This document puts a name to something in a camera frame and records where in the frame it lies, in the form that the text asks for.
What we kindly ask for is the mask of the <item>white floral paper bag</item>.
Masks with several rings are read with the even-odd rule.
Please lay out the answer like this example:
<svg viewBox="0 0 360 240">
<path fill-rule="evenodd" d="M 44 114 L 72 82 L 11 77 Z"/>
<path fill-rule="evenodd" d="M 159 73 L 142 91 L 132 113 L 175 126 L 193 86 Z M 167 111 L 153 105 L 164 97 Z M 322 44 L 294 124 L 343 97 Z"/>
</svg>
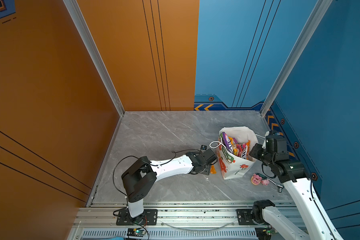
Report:
<svg viewBox="0 0 360 240">
<path fill-rule="evenodd" d="M 235 138 L 238 144 L 244 144 L 251 141 L 248 152 L 248 159 L 236 157 L 233 153 L 227 151 L 221 137 L 221 133 L 225 132 L 228 137 Z M 218 157 L 218 165 L 224 180 L 242 178 L 258 160 L 252 158 L 249 153 L 258 143 L 257 135 L 248 127 L 224 127 L 219 131 L 218 139 L 210 143 L 209 147 L 215 150 Z"/>
</svg>

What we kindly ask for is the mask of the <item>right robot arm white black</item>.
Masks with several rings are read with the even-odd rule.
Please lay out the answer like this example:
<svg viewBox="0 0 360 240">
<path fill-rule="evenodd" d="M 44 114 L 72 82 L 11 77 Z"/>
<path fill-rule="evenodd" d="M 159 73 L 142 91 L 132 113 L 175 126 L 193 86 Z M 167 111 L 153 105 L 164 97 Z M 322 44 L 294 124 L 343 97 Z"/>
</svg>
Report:
<svg viewBox="0 0 360 240">
<path fill-rule="evenodd" d="M 263 144 L 255 144 L 249 155 L 270 167 L 291 195 L 307 229 L 306 232 L 286 218 L 270 200 L 256 201 L 253 221 L 272 226 L 286 240 L 340 240 L 330 217 L 321 204 L 304 165 L 290 159 L 287 140 L 275 131 L 268 131 Z"/>
</svg>

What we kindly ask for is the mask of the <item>purple white snack packet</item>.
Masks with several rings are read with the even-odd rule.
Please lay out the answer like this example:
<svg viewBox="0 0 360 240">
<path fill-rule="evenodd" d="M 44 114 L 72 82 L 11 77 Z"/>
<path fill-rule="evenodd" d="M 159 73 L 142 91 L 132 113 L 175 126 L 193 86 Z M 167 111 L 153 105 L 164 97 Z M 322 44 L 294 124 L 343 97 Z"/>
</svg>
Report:
<svg viewBox="0 0 360 240">
<path fill-rule="evenodd" d="M 228 137 L 228 135 L 225 132 L 221 133 L 221 137 L 222 137 L 222 141 L 223 141 L 227 151 L 232 154 L 233 147 L 232 147 L 232 142 L 231 142 L 230 138 Z"/>
</svg>

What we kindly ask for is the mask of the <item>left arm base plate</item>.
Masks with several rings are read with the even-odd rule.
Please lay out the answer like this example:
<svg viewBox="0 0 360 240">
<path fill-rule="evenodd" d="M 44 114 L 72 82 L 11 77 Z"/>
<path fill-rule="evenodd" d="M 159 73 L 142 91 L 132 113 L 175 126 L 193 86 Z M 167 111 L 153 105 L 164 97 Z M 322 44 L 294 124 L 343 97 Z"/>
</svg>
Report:
<svg viewBox="0 0 360 240">
<path fill-rule="evenodd" d="M 115 210 L 113 212 L 113 216 L 116 218 L 117 226 L 155 226 L 157 224 L 158 210 L 147 209 L 144 210 L 141 215 L 132 218 L 130 216 L 129 210 L 126 208 L 122 208 Z"/>
</svg>

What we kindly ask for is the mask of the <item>orange Fox's fruits candy bag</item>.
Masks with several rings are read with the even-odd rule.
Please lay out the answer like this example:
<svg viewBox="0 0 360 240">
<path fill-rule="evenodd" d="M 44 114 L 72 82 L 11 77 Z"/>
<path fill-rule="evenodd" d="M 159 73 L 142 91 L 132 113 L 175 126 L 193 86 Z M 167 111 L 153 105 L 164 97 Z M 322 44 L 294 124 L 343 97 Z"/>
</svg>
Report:
<svg viewBox="0 0 360 240">
<path fill-rule="evenodd" d="M 244 144 L 236 144 L 233 145 L 233 154 L 236 157 L 242 158 L 242 159 L 248 159 L 247 155 L 250 149 L 251 141 L 248 141 Z"/>
</svg>

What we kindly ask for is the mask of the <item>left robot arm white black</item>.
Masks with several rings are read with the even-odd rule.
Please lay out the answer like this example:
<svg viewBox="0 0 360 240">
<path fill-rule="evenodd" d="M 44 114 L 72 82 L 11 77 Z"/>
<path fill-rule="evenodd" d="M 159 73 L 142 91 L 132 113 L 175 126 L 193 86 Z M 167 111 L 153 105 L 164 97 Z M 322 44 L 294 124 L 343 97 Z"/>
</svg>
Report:
<svg viewBox="0 0 360 240">
<path fill-rule="evenodd" d="M 151 161 L 148 157 L 138 158 L 123 174 L 129 216 L 139 217 L 144 212 L 144 198 L 153 185 L 163 179 L 177 175 L 209 175 L 217 156 L 211 149 L 186 151 L 182 156 L 170 160 Z"/>
</svg>

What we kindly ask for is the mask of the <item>clear orange cracker packet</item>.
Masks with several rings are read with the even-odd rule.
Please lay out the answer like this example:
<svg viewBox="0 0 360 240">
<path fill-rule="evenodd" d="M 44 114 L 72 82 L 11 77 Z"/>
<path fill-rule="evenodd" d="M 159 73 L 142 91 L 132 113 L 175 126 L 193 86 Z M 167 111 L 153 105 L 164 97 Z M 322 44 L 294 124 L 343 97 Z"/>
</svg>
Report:
<svg viewBox="0 0 360 240">
<path fill-rule="evenodd" d="M 231 137 L 228 137 L 228 140 L 229 140 L 229 147 L 231 148 L 232 152 L 234 151 L 234 149 L 237 149 L 237 142 L 236 142 L 236 139 L 235 138 L 231 138 Z"/>
</svg>

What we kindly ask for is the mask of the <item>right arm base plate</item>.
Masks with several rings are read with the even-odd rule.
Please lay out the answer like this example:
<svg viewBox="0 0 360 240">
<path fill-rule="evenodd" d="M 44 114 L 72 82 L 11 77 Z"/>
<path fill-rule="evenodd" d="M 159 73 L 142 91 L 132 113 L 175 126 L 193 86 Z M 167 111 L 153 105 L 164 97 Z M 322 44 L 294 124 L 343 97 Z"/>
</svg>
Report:
<svg viewBox="0 0 360 240">
<path fill-rule="evenodd" d="M 250 209 L 237 209 L 237 219 L 240 226 L 248 225 L 257 225 L 254 221 L 252 210 Z"/>
</svg>

